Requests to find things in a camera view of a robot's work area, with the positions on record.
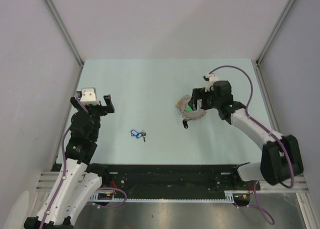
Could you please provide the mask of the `blue tagged key bunch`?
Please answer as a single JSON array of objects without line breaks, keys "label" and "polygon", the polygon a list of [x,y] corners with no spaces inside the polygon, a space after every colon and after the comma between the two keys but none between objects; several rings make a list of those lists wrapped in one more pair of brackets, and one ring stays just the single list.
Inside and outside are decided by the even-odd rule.
[{"label": "blue tagged key bunch", "polygon": [[135,137],[136,139],[142,138],[143,141],[146,142],[146,135],[147,135],[147,133],[146,133],[145,131],[137,131],[137,130],[135,130],[135,129],[132,129],[132,130],[130,131],[130,135],[131,135],[132,137]]}]

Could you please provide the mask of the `black key fob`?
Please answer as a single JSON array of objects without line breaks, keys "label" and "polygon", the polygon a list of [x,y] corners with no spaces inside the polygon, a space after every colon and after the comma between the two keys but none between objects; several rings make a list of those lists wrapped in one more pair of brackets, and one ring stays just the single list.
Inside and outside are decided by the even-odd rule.
[{"label": "black key fob", "polygon": [[183,124],[183,127],[184,127],[185,129],[188,129],[188,128],[189,128],[188,120],[187,120],[187,119],[183,119],[183,120],[182,120],[182,124]]}]

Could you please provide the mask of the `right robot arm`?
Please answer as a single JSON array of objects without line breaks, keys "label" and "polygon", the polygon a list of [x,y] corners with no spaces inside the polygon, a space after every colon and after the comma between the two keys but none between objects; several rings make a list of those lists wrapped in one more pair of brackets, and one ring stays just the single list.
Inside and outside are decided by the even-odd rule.
[{"label": "right robot arm", "polygon": [[242,131],[261,150],[260,162],[242,164],[230,177],[235,189],[242,190],[249,181],[261,180],[274,186],[285,180],[293,181],[304,172],[297,138],[271,130],[250,116],[247,107],[234,100],[227,80],[216,81],[209,88],[193,89],[188,106],[194,111],[217,110],[221,120]]}]

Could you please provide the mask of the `metal disc keyring holder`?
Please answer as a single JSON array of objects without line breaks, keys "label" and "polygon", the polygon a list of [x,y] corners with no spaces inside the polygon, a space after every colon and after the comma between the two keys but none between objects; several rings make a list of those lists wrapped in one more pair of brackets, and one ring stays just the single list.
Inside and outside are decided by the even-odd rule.
[{"label": "metal disc keyring holder", "polygon": [[203,109],[200,109],[202,101],[198,103],[199,106],[197,107],[197,109],[193,110],[188,104],[190,99],[190,95],[185,95],[180,100],[178,100],[175,105],[182,118],[186,121],[195,121],[203,118],[207,114],[207,112]]}]

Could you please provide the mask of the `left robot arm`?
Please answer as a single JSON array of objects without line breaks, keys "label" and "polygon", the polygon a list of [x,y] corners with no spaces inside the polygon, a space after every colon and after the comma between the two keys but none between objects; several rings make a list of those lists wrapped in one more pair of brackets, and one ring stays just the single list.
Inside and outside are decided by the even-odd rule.
[{"label": "left robot arm", "polygon": [[108,168],[91,159],[97,149],[101,117],[115,111],[110,95],[102,105],[94,92],[84,90],[70,102],[77,110],[70,119],[66,134],[68,143],[61,144],[62,167],[52,190],[36,216],[28,217],[25,229],[72,229],[80,212],[98,189],[110,185]]}]

